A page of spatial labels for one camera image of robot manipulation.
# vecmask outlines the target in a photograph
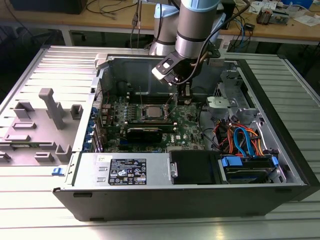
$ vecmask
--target power supply label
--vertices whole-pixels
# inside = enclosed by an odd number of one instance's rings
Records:
[[[111,159],[109,184],[118,185],[146,185],[146,159]]]

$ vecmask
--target motherboard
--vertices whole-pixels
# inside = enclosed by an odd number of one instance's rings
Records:
[[[106,138],[104,152],[168,153],[205,149],[197,123],[197,103],[177,105],[174,97],[170,103],[156,99],[145,102],[139,104],[113,95],[106,99],[101,113]]]

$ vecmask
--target aluminum profile table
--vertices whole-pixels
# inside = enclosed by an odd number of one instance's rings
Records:
[[[28,100],[44,108],[35,98],[42,86],[53,87],[54,97],[64,106],[84,103],[84,96],[96,75],[96,54],[106,52],[106,48],[95,47],[52,46],[41,49],[0,106],[0,137],[15,116],[13,107],[18,100]],[[287,60],[276,55],[226,53],[225,56],[247,61],[320,179],[319,96]],[[28,236],[33,239],[91,240],[320,238],[320,192],[301,202],[283,204],[262,217],[80,222],[52,194],[53,187],[64,180],[51,176],[53,168],[0,167],[0,236],[8,239]]]

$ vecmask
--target workbench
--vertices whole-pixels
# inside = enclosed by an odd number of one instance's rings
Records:
[[[101,6],[112,3],[114,3],[112,0],[100,0]],[[105,10],[112,11],[132,4],[132,1],[128,0],[117,6],[110,6]],[[79,15],[73,15],[65,13],[15,11],[11,5],[9,7],[13,14],[15,14],[27,28],[60,30],[63,34],[66,46],[74,45],[71,31],[131,33],[132,18],[136,11],[134,6],[125,8],[116,12],[116,20],[113,20],[101,14],[89,12],[86,9]],[[91,4],[89,8],[93,11],[99,11],[97,2]],[[320,11],[320,6],[312,5],[310,9],[312,11]],[[154,34],[154,12],[154,4],[143,4],[141,34]],[[320,41],[320,24],[310,27],[290,19],[287,25],[260,25],[256,22],[256,14],[248,13],[248,11],[246,11],[242,16],[247,23],[255,25],[253,36],[251,37],[252,41],[304,45],[317,45]],[[4,0],[0,0],[0,25],[21,27],[7,10]],[[228,30],[220,31],[218,38],[223,39],[224,43],[229,43],[231,40],[235,39],[239,33],[240,31],[233,21]]]
[[[32,106],[46,108],[38,97],[41,88],[53,88],[54,99],[64,108],[73,104],[84,105],[97,74],[95,57],[106,52],[107,49],[102,47],[51,46],[40,49],[0,105],[0,138],[13,122],[13,108],[17,101],[29,101]],[[320,97],[288,60],[277,55],[226,53],[225,57],[246,60],[320,179]],[[0,167],[0,236],[8,239],[29,236],[34,240],[56,240],[62,236],[90,240],[288,240],[320,237],[320,191],[301,202],[285,203],[266,216],[81,222],[52,194],[52,189],[65,180],[63,176],[52,176],[54,168],[48,165]]]

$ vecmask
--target wooden desk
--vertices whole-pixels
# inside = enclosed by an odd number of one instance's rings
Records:
[[[100,0],[101,6],[112,3],[114,3],[113,0]],[[129,5],[132,5],[131,0],[122,2],[117,6],[107,7],[105,10],[112,11]],[[142,6],[141,34],[153,35],[155,5],[143,4]],[[136,10],[135,6],[120,10],[116,12],[116,20],[113,20],[101,14],[89,12],[86,9],[79,15],[73,15],[65,13],[15,11],[11,5],[9,7],[26,27],[61,30],[65,43],[69,46],[73,45],[70,35],[70,31],[72,30],[130,33],[132,18]],[[98,12],[98,3],[94,2],[89,6],[89,9]],[[320,11],[320,7],[313,5],[311,10]],[[251,37],[252,41],[308,45],[316,45],[320,41],[320,24],[309,27],[290,19],[286,26],[278,24],[260,25],[256,22],[256,14],[245,12],[242,16],[246,19],[247,23],[255,25],[253,36]],[[0,23],[4,26],[21,26],[7,10],[4,0],[0,0]],[[228,30],[220,31],[219,38],[223,39],[224,42],[229,42],[236,38],[239,32],[236,23],[233,21]]]
[[[320,12],[320,6],[313,4],[310,10]],[[315,13],[308,12],[307,14],[313,16]],[[317,45],[320,41],[320,24],[316,26],[307,26],[293,19],[289,19],[287,25],[261,25],[257,24],[257,14],[246,11],[242,16],[246,23],[255,25],[251,37],[252,41],[307,45]],[[239,33],[240,31],[236,26],[236,22],[232,21],[228,30],[220,31],[220,37],[226,39],[226,41],[230,41],[236,38]]]
[[[86,9],[84,9],[79,15],[52,12],[15,11],[10,5],[9,0],[6,0],[6,2],[13,14],[26,27],[61,30],[64,41],[68,46],[73,45],[70,31],[130,33],[132,29],[132,19],[136,11],[136,6],[122,9],[116,12],[116,15],[114,15],[116,20],[113,20],[110,17],[103,16],[98,13],[92,13]],[[116,3],[114,0],[100,0],[101,6],[114,3]],[[127,0],[116,6],[106,7],[104,10],[113,11],[132,4],[132,0]],[[89,9],[99,12],[98,2],[91,4]],[[154,4],[142,5],[141,34],[154,34],[154,12]],[[4,0],[0,0],[0,25],[21,27],[6,8]]]

